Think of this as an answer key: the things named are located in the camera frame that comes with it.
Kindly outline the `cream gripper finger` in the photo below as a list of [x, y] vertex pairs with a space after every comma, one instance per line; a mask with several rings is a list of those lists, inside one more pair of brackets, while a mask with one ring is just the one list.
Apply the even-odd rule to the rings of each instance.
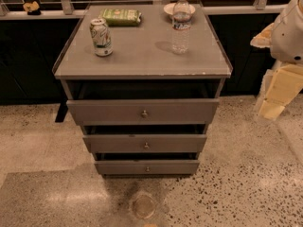
[[303, 89], [303, 66], [283, 63], [272, 75], [258, 115], [275, 120]]

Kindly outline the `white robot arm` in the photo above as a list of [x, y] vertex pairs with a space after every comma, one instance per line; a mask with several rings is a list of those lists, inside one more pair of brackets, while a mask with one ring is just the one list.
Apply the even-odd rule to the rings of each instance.
[[281, 65], [273, 75], [258, 114], [276, 119], [303, 89], [303, 0], [291, 0], [250, 44], [269, 48]]

